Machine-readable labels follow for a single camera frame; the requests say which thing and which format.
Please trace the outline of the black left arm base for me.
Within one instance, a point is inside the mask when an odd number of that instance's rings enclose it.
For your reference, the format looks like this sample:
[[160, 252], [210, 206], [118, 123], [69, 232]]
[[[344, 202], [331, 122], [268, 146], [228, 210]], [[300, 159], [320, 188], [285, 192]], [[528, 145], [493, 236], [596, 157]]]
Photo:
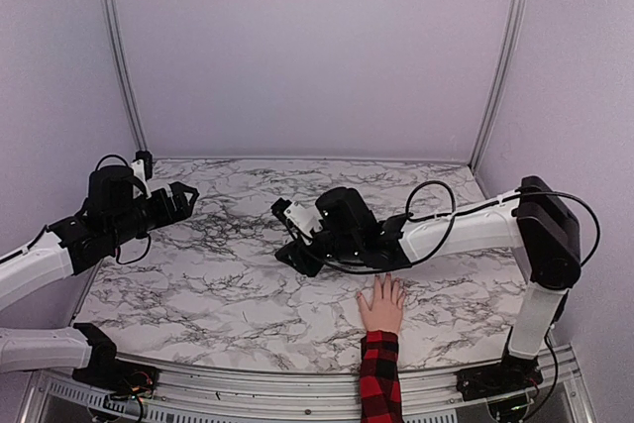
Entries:
[[142, 422], [148, 415], [142, 398], [153, 395], [159, 370], [118, 359], [115, 343], [91, 323], [75, 323], [73, 329], [82, 334], [90, 347], [87, 366], [74, 370], [73, 379], [109, 390], [111, 400], [136, 401], [139, 407], [137, 422]]

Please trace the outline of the red black plaid sleeve forearm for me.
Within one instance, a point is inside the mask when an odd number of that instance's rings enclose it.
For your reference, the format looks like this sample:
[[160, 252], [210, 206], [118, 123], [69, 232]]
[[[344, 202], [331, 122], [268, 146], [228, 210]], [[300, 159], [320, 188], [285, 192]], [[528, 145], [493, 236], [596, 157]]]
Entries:
[[361, 346], [361, 421], [402, 422], [398, 336], [385, 331], [367, 331]]

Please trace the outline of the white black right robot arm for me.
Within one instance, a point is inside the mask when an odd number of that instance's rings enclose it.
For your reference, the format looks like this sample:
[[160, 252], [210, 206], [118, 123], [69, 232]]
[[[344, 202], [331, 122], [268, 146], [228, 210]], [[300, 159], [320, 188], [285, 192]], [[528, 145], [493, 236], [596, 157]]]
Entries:
[[447, 212], [414, 217], [410, 209], [377, 220], [360, 193], [333, 188], [309, 208], [284, 198], [270, 207], [291, 237], [276, 259], [316, 276], [327, 266], [346, 274], [397, 271], [434, 258], [488, 249], [521, 249], [528, 260], [528, 285], [511, 328], [502, 361], [490, 381], [510, 391], [529, 374], [542, 342], [581, 277], [580, 223], [567, 195], [538, 176], [495, 199]]

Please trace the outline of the bare human hand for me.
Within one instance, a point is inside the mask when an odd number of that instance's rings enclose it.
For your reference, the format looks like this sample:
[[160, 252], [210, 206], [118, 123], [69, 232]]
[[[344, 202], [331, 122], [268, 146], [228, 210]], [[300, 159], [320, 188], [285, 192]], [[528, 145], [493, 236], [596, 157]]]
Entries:
[[367, 332], [398, 334], [404, 316], [405, 291], [390, 273], [373, 282], [371, 300], [360, 291], [356, 295], [363, 326]]

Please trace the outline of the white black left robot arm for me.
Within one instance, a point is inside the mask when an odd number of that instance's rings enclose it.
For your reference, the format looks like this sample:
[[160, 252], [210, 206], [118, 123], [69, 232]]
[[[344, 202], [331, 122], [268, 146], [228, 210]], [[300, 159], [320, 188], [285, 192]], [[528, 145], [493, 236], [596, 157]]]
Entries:
[[[133, 240], [149, 242], [151, 231], [191, 217], [196, 188], [173, 182], [150, 189], [153, 157], [139, 151], [134, 161], [102, 158], [90, 173], [88, 191], [75, 214], [45, 225], [26, 245], [1, 259], [1, 306], [7, 308], [57, 281], [78, 276], [106, 258], [117, 260]], [[105, 388], [125, 379], [114, 342], [90, 323], [61, 329], [1, 331], [1, 370], [70, 368], [87, 370]]]

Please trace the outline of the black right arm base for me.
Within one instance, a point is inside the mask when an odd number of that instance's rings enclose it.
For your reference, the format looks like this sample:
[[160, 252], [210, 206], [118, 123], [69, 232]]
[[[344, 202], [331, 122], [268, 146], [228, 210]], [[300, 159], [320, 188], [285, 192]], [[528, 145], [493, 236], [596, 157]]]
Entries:
[[463, 401], [484, 399], [495, 422], [522, 422], [534, 401], [530, 390], [539, 393], [543, 377], [533, 361], [500, 361], [456, 373], [456, 390]]

